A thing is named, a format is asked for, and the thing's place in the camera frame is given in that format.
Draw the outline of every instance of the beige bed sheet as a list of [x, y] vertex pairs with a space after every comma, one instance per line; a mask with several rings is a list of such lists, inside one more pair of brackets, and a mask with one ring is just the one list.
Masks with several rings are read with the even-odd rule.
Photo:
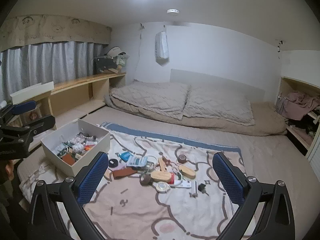
[[271, 134], [283, 135], [286, 133], [285, 119], [275, 111], [274, 105], [271, 102], [251, 103], [255, 124], [251, 126], [244, 126], [218, 118], [183, 116], [182, 120], [177, 120], [141, 107], [136, 107], [114, 97], [111, 99], [112, 102], [110, 102], [110, 100], [106, 100], [107, 104], [111, 107], [116, 107], [118, 110], [123, 109], [129, 113], [162, 122], [253, 136], [267, 136]]
[[[279, 179], [286, 183], [293, 208], [297, 240], [304, 237], [320, 212], [320, 183], [308, 160], [286, 136], [257, 137], [199, 129], [150, 120], [110, 107], [103, 107], [86, 116], [84, 120], [92, 124], [114, 122], [132, 129], [240, 147], [248, 176], [255, 176], [265, 183], [275, 183]], [[43, 157], [43, 150], [39, 148], [24, 160], [18, 167], [20, 180], [37, 170]], [[262, 205], [259, 205], [256, 214], [259, 214], [261, 209]]]

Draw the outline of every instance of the white louvered panel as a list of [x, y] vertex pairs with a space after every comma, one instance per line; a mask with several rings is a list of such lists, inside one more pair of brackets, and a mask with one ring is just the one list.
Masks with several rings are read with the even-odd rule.
[[320, 136], [318, 136], [315, 146], [308, 158], [311, 167], [320, 181]]

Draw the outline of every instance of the white box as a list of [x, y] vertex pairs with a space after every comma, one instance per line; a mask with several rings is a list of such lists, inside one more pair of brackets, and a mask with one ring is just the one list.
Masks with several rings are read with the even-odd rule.
[[[96, 146], [89, 150], [72, 166], [65, 163], [52, 151], [62, 142], [71, 140], [78, 133], [88, 133], [90, 136], [102, 138]], [[98, 152], [107, 153], [110, 150], [110, 132], [96, 125], [83, 121], [81, 119], [74, 120], [61, 128], [50, 133], [41, 140], [42, 147], [46, 157], [60, 170], [68, 176], [76, 176], [83, 166], [88, 165]]]
[[53, 81], [46, 84], [38, 83], [33, 86], [30, 86], [12, 93], [10, 94], [10, 97], [11, 97], [12, 103], [15, 105], [15, 104], [20, 104], [24, 101], [27, 101], [28, 99], [31, 99], [35, 96], [49, 92], [53, 89], [54, 89]]

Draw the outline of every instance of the small item pile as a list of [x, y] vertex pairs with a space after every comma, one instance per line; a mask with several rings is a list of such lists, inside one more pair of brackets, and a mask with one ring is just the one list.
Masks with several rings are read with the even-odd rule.
[[110, 159], [108, 167], [114, 179], [137, 174], [142, 186], [154, 185], [159, 193], [166, 193], [175, 187], [191, 188], [190, 179], [196, 178], [194, 170], [181, 164], [187, 162], [185, 155], [178, 156], [179, 164], [164, 156], [157, 159], [151, 155], [140, 157], [130, 152], [124, 152], [117, 156], [120, 159]]
[[98, 142], [99, 140], [96, 136], [90, 136], [87, 133], [80, 132], [71, 140], [59, 144], [53, 150], [53, 153], [65, 163], [73, 165], [96, 146]]

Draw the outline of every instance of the smoke detector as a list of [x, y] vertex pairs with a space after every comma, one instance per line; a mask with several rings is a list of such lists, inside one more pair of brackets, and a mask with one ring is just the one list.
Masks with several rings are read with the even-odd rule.
[[177, 9], [169, 9], [167, 10], [167, 14], [172, 15], [172, 16], [177, 16], [180, 13], [179, 10]]

